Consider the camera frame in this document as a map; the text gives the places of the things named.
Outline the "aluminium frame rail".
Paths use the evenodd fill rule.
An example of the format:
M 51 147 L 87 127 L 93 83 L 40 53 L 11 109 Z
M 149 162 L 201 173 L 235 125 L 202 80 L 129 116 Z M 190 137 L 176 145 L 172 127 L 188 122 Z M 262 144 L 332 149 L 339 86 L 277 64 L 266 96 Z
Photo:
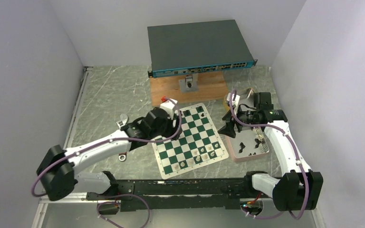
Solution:
M 87 89 L 92 70 L 92 66 L 85 66 L 83 69 L 80 90 L 73 109 L 70 126 L 65 139 L 65 146 L 70 146 L 73 142 L 75 129 L 80 116 L 80 106 L 84 101 L 84 92 Z M 36 182 L 40 181 L 43 187 L 48 187 L 48 190 L 47 194 L 41 193 L 38 197 L 53 196 L 55 199 L 60 200 L 71 193 L 75 185 L 74 171 L 67 160 L 68 157 L 65 155 L 65 149 L 61 148 L 61 146 L 56 145 L 48 150 L 42 164 L 37 170 L 38 178 L 36 180 Z

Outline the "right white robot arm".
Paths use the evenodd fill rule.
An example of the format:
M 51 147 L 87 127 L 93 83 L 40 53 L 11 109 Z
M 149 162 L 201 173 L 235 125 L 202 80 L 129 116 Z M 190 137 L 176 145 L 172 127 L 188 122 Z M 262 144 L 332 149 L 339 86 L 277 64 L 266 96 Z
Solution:
M 282 175 L 274 178 L 263 171 L 249 171 L 244 177 L 243 192 L 248 197 L 264 193 L 273 200 L 275 208 L 302 215 L 314 210 L 321 193 L 323 177 L 312 171 L 292 139 L 288 119 L 281 109 L 275 109 L 269 92 L 253 95 L 253 107 L 242 109 L 240 96 L 232 90 L 227 96 L 228 112 L 219 134 L 235 138 L 243 127 L 261 129 L 269 139 L 280 164 Z

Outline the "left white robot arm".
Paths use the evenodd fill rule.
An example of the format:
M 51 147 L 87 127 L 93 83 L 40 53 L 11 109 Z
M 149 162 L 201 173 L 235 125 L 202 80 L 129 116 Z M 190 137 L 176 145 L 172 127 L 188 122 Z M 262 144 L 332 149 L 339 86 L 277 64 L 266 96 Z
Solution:
M 180 111 L 168 112 L 154 108 L 144 117 L 126 123 L 119 130 L 99 140 L 73 148 L 55 145 L 49 149 L 36 173 L 45 193 L 33 196 L 47 196 L 58 201 L 76 192 L 92 192 L 112 199 L 119 193 L 119 184 L 109 171 L 84 173 L 87 167 L 121 154 L 143 147 L 148 143 L 176 140 L 182 132 Z

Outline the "green white chess mat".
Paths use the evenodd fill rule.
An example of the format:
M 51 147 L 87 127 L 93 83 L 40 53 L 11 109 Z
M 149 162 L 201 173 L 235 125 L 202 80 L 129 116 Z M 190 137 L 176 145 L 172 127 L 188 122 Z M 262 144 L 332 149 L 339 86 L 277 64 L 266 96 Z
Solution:
M 201 106 L 203 111 L 198 112 L 197 107 Z M 157 178 L 162 180 L 170 179 L 201 179 L 214 178 L 213 168 L 228 159 L 229 154 L 223 143 L 222 137 L 218 134 L 216 125 L 211 118 L 210 112 L 205 104 L 198 103 L 187 107 L 180 108 L 182 115 L 182 133 L 175 140 L 160 142 L 161 136 L 155 138 L 156 143 L 152 144 L 155 158 L 155 174 Z M 189 110 L 190 115 L 184 115 L 184 111 Z M 219 147 L 215 148 L 214 144 L 218 143 Z M 211 145 L 216 153 L 215 157 L 211 157 L 207 147 Z M 186 160 L 195 157 L 193 151 L 197 150 L 198 155 L 201 148 L 205 149 L 209 159 L 192 166 L 187 166 Z M 178 171 L 173 171 L 172 165 L 181 162 L 185 163 L 184 167 L 180 166 Z

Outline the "yellow metal tin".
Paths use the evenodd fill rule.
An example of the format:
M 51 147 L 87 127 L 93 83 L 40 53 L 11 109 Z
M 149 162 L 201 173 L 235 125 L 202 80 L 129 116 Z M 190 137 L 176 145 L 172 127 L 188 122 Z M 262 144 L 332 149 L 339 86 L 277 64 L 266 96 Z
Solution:
M 223 99 L 223 107 L 226 111 L 230 110 L 229 107 L 229 98 L 231 93 L 225 95 Z M 242 110 L 256 110 L 254 106 L 254 95 L 255 90 L 253 88 L 246 88 L 242 90 L 237 90 L 236 98 L 238 99 L 238 105 L 241 107 Z

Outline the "wooden board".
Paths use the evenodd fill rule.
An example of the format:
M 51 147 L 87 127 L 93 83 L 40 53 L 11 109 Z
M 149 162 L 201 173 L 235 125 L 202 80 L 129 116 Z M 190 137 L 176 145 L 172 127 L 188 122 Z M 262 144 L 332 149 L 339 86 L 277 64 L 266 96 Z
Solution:
M 161 98 L 164 96 L 184 104 L 219 100 L 228 93 L 222 72 L 199 73 L 199 91 L 191 93 L 182 93 L 180 91 L 179 80 L 184 79 L 185 76 L 150 78 L 152 106 L 159 106 L 162 103 Z

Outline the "pink plastic tray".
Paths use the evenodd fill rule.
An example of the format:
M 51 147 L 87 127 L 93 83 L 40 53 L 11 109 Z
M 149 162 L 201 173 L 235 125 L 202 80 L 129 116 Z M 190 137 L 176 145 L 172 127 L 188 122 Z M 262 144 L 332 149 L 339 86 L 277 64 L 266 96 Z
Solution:
M 255 138 L 262 140 L 262 144 L 257 149 L 254 148 Z M 236 138 L 230 138 L 226 136 L 225 139 L 228 152 L 233 162 L 245 162 L 251 159 L 260 158 L 269 153 L 266 137 L 259 127 L 236 133 Z M 239 153 L 240 142 L 243 142 L 246 145 L 245 151 L 243 153 Z

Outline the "red handled adjustable wrench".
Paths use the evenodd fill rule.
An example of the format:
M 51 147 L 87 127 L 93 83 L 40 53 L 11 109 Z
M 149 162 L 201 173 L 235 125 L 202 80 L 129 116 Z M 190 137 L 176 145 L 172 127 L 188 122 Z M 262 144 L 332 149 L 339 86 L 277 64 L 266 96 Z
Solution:
M 124 125 L 128 123 L 129 117 L 126 114 L 120 115 L 120 120 L 116 122 L 119 129 L 121 129 Z M 119 161 L 124 162 L 127 158 L 127 152 L 119 153 L 118 154 Z

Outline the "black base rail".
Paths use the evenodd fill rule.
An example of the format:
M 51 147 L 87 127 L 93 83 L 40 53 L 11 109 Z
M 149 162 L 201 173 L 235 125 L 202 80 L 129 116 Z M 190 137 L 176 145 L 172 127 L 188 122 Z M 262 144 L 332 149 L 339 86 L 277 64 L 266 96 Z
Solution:
M 141 209 L 239 209 L 260 196 L 244 177 L 174 180 L 117 180 L 106 193 L 88 192 L 90 201 L 114 201 L 121 212 Z

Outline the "black chess piece in tray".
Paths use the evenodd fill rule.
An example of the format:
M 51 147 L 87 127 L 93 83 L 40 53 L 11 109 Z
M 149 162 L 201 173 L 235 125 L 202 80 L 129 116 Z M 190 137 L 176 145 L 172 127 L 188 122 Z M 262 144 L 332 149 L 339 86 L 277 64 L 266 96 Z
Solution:
M 243 153 L 245 151 L 246 145 L 243 142 L 240 142 L 239 147 L 239 153 Z
M 255 149 L 259 148 L 259 146 L 262 144 L 262 140 L 260 140 L 260 139 L 258 139 L 258 138 L 255 138 L 255 139 L 254 139 L 254 141 L 255 141 L 255 146 L 254 146 L 254 148 L 255 148 Z

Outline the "metal bracket with knob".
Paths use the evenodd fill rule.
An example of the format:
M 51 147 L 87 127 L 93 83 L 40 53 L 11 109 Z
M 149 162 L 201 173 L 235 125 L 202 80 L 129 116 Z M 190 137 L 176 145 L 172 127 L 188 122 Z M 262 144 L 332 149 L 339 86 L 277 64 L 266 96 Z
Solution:
M 180 91 L 182 93 L 191 93 L 199 91 L 198 74 L 186 75 L 184 79 L 179 80 Z

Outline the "dark grey network switch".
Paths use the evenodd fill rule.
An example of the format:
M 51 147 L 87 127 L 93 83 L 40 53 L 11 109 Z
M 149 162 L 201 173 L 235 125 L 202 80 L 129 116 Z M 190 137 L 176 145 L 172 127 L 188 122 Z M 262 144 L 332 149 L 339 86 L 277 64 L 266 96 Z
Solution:
M 257 64 L 234 19 L 149 26 L 149 78 L 251 68 Z

